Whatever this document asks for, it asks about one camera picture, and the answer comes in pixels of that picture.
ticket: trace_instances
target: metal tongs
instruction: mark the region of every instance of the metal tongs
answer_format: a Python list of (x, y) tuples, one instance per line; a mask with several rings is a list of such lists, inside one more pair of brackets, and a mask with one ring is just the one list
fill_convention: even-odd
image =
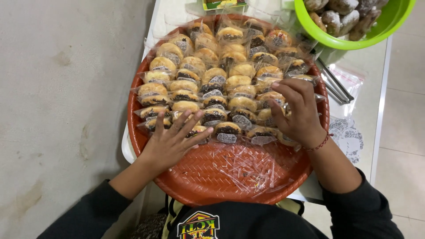
[(341, 105), (349, 104), (352, 100), (354, 100), (354, 97), (350, 95), (350, 93), (345, 89), (345, 87), (341, 84), (341, 82), (335, 77), (335, 75), (332, 73), (332, 71), (329, 69), (329, 67), (326, 66), (326, 64), (320, 59), (320, 57), (317, 58), (315, 61), (317, 67), (321, 71), (321, 73), (325, 74), (327, 80), (323, 79), (323, 81), (326, 84), (326, 89), (328, 90), (328, 93), (334, 98), (336, 101), (339, 101), (338, 103)]

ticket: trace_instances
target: white table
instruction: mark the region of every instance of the white table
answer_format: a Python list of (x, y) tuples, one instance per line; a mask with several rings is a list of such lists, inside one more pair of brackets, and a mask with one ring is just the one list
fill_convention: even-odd
[[(153, 11), (150, 32), (148, 38), (152, 38), (154, 33), (166, 34), (164, 16), (172, 16), (179, 22), (187, 22), (186, 6), (193, 8), (195, 0), (176, 1), (176, 0), (156, 0)], [(368, 72), (360, 94), (357, 98), (356, 108), (353, 111), (353, 117), (356, 128), (363, 134), (364, 148), (361, 151), (361, 160), (355, 166), (361, 169), (369, 182), (373, 185), (375, 181), (376, 165), (379, 151), (379, 141), (381, 135), (382, 116), (385, 103), (385, 92), (387, 88), (387, 76), (391, 54), (391, 37), (386, 41), (380, 42), (366, 49), (343, 52), (340, 59), (343, 63), (354, 65), (356, 68)], [(136, 159), (130, 138), (128, 136), (128, 127), (125, 126), (125, 132), (122, 138), (122, 152), (128, 162), (132, 163)], [(322, 192), (315, 173), (313, 172), (308, 179), (291, 195), (292, 199), (322, 204)]]

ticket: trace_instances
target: black sleeve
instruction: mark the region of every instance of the black sleeve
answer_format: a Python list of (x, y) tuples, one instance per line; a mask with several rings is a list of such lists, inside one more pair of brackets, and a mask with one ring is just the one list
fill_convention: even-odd
[(332, 217), (332, 235), (338, 238), (404, 238), (395, 223), (388, 200), (366, 180), (353, 192), (335, 194), (323, 188), (323, 199)]
[(105, 180), (93, 192), (82, 197), (37, 238), (101, 238), (131, 202)]

